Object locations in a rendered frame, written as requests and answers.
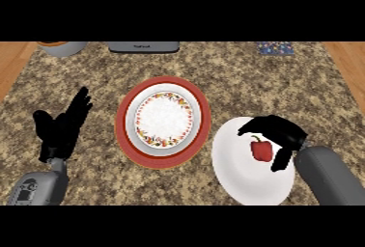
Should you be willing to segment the grey appliance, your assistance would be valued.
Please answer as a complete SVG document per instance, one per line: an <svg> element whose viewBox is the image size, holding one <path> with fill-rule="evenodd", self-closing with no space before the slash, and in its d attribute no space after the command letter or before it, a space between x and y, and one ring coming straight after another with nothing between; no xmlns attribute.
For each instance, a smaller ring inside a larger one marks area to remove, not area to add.
<svg viewBox="0 0 365 247"><path fill-rule="evenodd" d="M113 53L174 53L180 49L177 41L109 41L106 45Z"/></svg>

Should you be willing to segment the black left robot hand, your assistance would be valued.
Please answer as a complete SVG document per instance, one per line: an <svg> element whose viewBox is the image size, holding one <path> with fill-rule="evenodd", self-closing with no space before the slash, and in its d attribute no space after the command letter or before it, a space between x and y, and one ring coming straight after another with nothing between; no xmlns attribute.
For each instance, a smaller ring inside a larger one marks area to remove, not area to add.
<svg viewBox="0 0 365 247"><path fill-rule="evenodd" d="M79 128L92 107L88 89L82 87L63 113L55 118L42 111L32 113L35 133L41 140L38 160L47 162L51 158L66 160L72 154Z"/></svg>

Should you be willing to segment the red bell pepper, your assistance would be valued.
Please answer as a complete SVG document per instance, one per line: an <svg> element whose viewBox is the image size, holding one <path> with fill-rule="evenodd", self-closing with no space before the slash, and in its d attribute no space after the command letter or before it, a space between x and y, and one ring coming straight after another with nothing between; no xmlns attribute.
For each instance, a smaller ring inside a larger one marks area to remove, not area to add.
<svg viewBox="0 0 365 247"><path fill-rule="evenodd" d="M271 160L271 144L262 141L256 135L252 135L254 141L251 142L251 154L256 161L268 162Z"/></svg>

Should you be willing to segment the blue patterned box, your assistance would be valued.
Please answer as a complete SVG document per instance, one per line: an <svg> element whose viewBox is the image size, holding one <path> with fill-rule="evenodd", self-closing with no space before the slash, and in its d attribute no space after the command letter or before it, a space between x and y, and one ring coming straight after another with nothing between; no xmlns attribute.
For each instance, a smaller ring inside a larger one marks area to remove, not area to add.
<svg viewBox="0 0 365 247"><path fill-rule="evenodd" d="M293 47L287 41L258 41L256 49L261 55L292 55Z"/></svg>

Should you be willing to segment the grey pot with orange rim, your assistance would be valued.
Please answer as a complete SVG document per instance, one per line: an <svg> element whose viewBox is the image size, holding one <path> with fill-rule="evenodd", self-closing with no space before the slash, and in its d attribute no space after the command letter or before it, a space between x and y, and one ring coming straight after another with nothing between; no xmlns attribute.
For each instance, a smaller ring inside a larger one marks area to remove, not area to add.
<svg viewBox="0 0 365 247"><path fill-rule="evenodd" d="M76 54L87 43L84 41L39 41L38 45L48 55L58 58Z"/></svg>

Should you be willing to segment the plain white plate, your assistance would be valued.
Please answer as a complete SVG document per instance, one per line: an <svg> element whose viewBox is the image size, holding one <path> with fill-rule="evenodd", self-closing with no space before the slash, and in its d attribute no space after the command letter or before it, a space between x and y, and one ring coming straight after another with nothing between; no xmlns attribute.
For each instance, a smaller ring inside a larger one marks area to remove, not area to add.
<svg viewBox="0 0 365 247"><path fill-rule="evenodd" d="M293 185L295 169L289 160L286 169L271 172L271 162L258 161L251 153L251 143L261 139L280 146L258 132L237 135L239 127L251 117L230 119L218 128L212 140L212 167L218 182L233 200L245 206L277 206L286 199Z"/></svg>

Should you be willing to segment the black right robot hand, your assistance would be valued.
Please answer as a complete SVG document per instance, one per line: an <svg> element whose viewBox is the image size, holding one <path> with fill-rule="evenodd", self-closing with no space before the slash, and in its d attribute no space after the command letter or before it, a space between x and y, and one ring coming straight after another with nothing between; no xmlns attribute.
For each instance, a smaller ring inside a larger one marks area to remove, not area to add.
<svg viewBox="0 0 365 247"><path fill-rule="evenodd" d="M252 118L237 128L237 136L248 132L259 133L280 147L273 157L270 171L285 170L292 151L298 151L302 147L305 132L292 122L274 115Z"/></svg>

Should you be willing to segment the white plate with floral rim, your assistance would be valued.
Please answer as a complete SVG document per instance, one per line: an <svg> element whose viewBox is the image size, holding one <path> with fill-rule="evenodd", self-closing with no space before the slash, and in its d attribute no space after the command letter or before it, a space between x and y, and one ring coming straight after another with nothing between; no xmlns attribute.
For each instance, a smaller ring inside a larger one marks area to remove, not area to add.
<svg viewBox="0 0 365 247"><path fill-rule="evenodd" d="M200 126L200 107L190 90L163 82L147 86L126 107L125 131L144 154L168 156L184 150Z"/></svg>

